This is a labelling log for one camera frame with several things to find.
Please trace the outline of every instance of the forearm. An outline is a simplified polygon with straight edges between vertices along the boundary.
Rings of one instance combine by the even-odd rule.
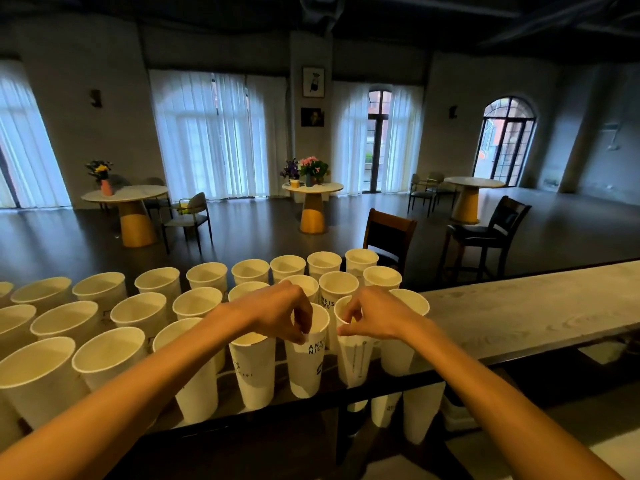
[[[12,480],[103,478],[194,373],[245,327],[242,317],[220,305],[0,455],[0,471]]]
[[[455,389],[517,478],[621,478],[519,391],[466,354],[431,320],[412,321],[403,339]]]

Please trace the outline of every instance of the framed portrait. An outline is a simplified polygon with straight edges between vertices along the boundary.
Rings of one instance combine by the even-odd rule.
[[[306,98],[324,97],[324,69],[302,67],[302,96]]]
[[[319,107],[300,108],[301,126],[324,127],[324,111]]]

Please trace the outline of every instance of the round table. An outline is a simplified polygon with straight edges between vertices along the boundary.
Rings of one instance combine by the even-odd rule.
[[[312,187],[292,188],[291,185],[284,184],[282,188],[289,192],[300,192],[305,195],[300,232],[305,234],[322,234],[326,230],[324,225],[322,194],[340,192],[340,190],[344,188],[344,185],[332,182],[330,184],[313,185]]]
[[[110,197],[103,195],[101,190],[95,190],[84,194],[82,199],[89,202],[118,204],[124,247],[141,248],[157,241],[154,225],[142,201],[168,192],[169,189],[162,185],[129,185],[114,191]]]
[[[478,190],[503,187],[504,182],[489,178],[446,177],[445,182],[462,187],[451,218],[460,224],[478,224]]]

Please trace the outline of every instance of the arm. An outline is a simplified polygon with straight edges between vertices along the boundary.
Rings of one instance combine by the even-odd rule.
[[[400,339],[455,389],[522,480],[620,480],[594,453],[505,380],[469,357],[431,320],[377,287],[359,291],[338,335]]]
[[[103,478],[222,347],[249,331],[304,343],[312,313],[302,289],[288,281],[217,306],[181,337],[2,453],[3,478]]]

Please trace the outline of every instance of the hand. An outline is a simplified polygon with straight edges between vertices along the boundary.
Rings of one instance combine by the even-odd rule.
[[[344,320],[356,323],[342,325],[338,335],[364,335],[374,339],[405,339],[411,322],[424,317],[379,286],[360,288],[347,304]]]
[[[249,293],[227,306],[246,319],[244,333],[254,331],[267,337],[279,337],[304,344],[303,333],[309,333],[313,308],[300,286],[282,281]],[[291,322],[291,313],[295,322]]]

